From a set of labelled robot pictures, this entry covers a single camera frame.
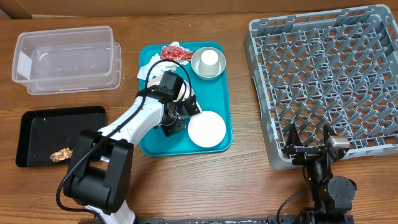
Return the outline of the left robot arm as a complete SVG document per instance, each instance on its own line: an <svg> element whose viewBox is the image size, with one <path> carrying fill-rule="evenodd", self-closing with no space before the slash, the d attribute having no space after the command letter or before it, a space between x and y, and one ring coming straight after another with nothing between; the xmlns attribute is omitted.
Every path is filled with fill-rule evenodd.
<svg viewBox="0 0 398 224"><path fill-rule="evenodd" d="M185 119L201 113L190 80L165 72L158 83L146 85L134 104L117 120L98 131L83 130L76 139L68 172L57 193L72 198L100 223L137 223L128 207L134 148L153 128L169 137L185 129Z"/></svg>

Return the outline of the small pink-white bowl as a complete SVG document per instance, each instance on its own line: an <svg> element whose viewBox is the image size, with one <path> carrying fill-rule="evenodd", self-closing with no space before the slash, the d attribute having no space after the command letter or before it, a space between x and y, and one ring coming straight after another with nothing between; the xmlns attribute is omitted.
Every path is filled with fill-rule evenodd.
<svg viewBox="0 0 398 224"><path fill-rule="evenodd" d="M188 136L194 144L210 148L218 145L226 135L223 118L213 111L203 111L188 123Z"/></svg>

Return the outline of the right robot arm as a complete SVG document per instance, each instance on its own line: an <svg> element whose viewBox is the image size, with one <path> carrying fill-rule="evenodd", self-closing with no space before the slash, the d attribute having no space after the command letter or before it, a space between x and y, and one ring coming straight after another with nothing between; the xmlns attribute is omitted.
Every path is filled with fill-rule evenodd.
<svg viewBox="0 0 398 224"><path fill-rule="evenodd" d="M295 123L289 126L288 138L282 152L292 156L292 163L302 166L309 188L289 197L282 203L276 214L277 223L285 220L291 223L353 223L353 217L346 213L352 209L357 185L346 177L334 176L331 163L342 159L350 143L344 136L337 135L331 126L323 127L324 143L321 146L306 146L299 137ZM306 208L292 218L282 218L283 207L299 195L310 192L312 208Z"/></svg>

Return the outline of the brown walnut food scrap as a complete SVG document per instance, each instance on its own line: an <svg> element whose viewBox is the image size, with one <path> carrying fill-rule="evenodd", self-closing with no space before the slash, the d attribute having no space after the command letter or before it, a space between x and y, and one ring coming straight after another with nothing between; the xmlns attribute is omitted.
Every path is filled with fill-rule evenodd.
<svg viewBox="0 0 398 224"><path fill-rule="evenodd" d="M73 151L68 147L65 147L50 156L50 159L54 163L62 162L72 157Z"/></svg>

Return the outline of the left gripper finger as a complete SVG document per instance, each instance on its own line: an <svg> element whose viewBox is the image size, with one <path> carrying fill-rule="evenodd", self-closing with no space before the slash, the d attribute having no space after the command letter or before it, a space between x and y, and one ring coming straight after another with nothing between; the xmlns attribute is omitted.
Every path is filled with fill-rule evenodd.
<svg viewBox="0 0 398 224"><path fill-rule="evenodd" d="M186 124L184 123L184 120L177 119L172 124L168 125L163 124L161 128L163 130L164 135L166 137L169 137L171 135L178 133L181 130L184 130L186 128Z"/></svg>
<svg viewBox="0 0 398 224"><path fill-rule="evenodd" d="M197 96L192 95L182 101L183 114L189 117L199 115L201 113L200 105L197 102Z"/></svg>

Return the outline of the large white plate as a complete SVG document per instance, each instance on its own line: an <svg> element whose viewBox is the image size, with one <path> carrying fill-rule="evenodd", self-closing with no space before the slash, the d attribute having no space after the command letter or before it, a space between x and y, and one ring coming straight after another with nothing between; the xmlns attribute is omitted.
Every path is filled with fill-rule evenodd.
<svg viewBox="0 0 398 224"><path fill-rule="evenodd" d="M159 76L159 77L156 77L156 78L152 79L151 81L149 81L148 87L151 87L151 86L154 86L154 85L159 85L161 79L162 79L162 76ZM180 92L178 94L177 99L174 100L174 103L175 103L175 105L177 107L177 112L178 112L179 116L182 119L187 119L189 117L189 115L186 112L186 110L182 108L182 106L183 106L182 102L187 100L189 96L194 95L194 92L192 92L192 94L189 94L189 87L190 86L189 86L188 82L184 81L184 83L183 83L183 85L182 85L182 87L180 89Z"/></svg>

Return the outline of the red snack wrapper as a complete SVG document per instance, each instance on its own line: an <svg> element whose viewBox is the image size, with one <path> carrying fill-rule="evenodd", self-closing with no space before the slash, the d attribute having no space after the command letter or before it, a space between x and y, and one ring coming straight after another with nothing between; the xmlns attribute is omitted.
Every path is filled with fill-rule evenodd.
<svg viewBox="0 0 398 224"><path fill-rule="evenodd" d="M191 61L192 56L193 56L193 51L173 45L163 46L160 54L161 59L169 59L174 61L178 60Z"/></svg>

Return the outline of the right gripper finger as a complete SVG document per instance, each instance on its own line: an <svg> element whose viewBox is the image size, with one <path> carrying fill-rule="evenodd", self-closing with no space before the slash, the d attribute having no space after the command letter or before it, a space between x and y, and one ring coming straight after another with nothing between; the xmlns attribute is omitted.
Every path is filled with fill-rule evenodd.
<svg viewBox="0 0 398 224"><path fill-rule="evenodd" d="M290 146L302 146L302 142L300 140L299 134L297 132L297 128L295 123L291 123L289 126L288 138L285 144L286 147Z"/></svg>
<svg viewBox="0 0 398 224"><path fill-rule="evenodd" d="M323 125L323 140L324 140L324 145L331 147L331 142L329 141L329 138L331 136L336 136L336 133L334 129L329 125L329 124L324 124Z"/></svg>

